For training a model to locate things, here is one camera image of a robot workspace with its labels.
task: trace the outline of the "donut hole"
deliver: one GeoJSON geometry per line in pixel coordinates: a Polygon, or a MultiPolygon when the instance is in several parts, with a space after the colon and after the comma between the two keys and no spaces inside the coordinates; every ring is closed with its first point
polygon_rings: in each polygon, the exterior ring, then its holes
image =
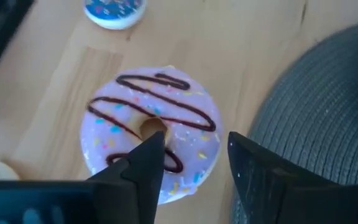
{"type": "Polygon", "coordinates": [[[166,136],[168,128],[160,118],[147,119],[140,126],[140,137],[145,141],[157,131],[163,131],[166,136]]]}

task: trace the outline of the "wooden surface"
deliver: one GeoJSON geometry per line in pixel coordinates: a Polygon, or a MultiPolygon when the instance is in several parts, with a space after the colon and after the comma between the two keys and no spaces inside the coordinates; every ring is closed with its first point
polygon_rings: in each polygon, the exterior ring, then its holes
{"type": "MultiPolygon", "coordinates": [[[[246,134],[292,61],[358,23],[353,0],[149,0],[139,24],[109,31],[80,2],[38,0],[0,61],[0,160],[24,179],[87,178],[78,140],[85,104],[118,70],[174,65],[209,90],[226,132],[246,134]]],[[[229,223],[222,149],[198,193],[159,207],[156,223],[229,223]]]]}

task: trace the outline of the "woven texture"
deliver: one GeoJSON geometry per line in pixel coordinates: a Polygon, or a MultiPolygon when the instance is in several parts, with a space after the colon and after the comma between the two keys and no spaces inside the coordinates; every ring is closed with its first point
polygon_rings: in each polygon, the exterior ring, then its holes
{"type": "MultiPolygon", "coordinates": [[[[283,74],[249,137],[327,179],[358,184],[358,26],[322,41],[283,74]]],[[[247,223],[237,194],[231,223],[247,223]]]]}

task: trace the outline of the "chocolate frosted donut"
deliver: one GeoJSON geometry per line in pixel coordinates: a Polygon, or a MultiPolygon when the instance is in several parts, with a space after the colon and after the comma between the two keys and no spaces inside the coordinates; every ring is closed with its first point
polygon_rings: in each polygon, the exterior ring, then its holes
{"type": "Polygon", "coordinates": [[[81,127],[87,166],[95,174],[125,156],[152,118],[167,127],[158,202],[194,194],[218,158],[223,127],[207,91],[172,67],[126,70],[96,92],[81,127]]]}

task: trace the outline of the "pink icing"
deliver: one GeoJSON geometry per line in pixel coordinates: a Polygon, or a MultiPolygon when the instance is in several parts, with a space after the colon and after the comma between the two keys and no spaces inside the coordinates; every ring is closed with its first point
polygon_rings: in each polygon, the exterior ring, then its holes
{"type": "MultiPolygon", "coordinates": [[[[186,103],[206,113],[216,124],[214,132],[202,131],[181,123],[164,121],[169,132],[166,137],[167,147],[183,163],[183,171],[179,174],[165,172],[160,191],[159,203],[166,203],[196,192],[197,187],[209,175],[219,154],[220,138],[223,127],[216,105],[206,90],[196,81],[179,70],[171,67],[164,68],[138,68],[126,70],[119,75],[142,75],[154,77],[157,73],[164,73],[173,78],[186,81],[190,84],[187,91],[173,88],[172,86],[158,83],[130,80],[131,83],[151,90],[154,93],[186,103]]],[[[193,123],[207,125],[200,115],[167,103],[148,93],[132,90],[117,83],[116,79],[105,84],[95,93],[95,98],[108,96],[119,98],[135,103],[144,110],[156,116],[175,118],[193,123]]],[[[117,103],[97,101],[93,107],[104,114],[108,114],[122,124],[133,125],[133,120],[144,120],[148,117],[138,113],[133,108],[117,103]]],[[[95,174],[107,167],[106,158],[110,154],[127,153],[135,148],[140,142],[134,140],[133,135],[124,129],[113,125],[109,121],[101,119],[90,112],[85,113],[81,127],[81,145],[87,166],[92,174],[95,174]]],[[[175,164],[169,158],[165,163],[169,166],[175,164]]]]}

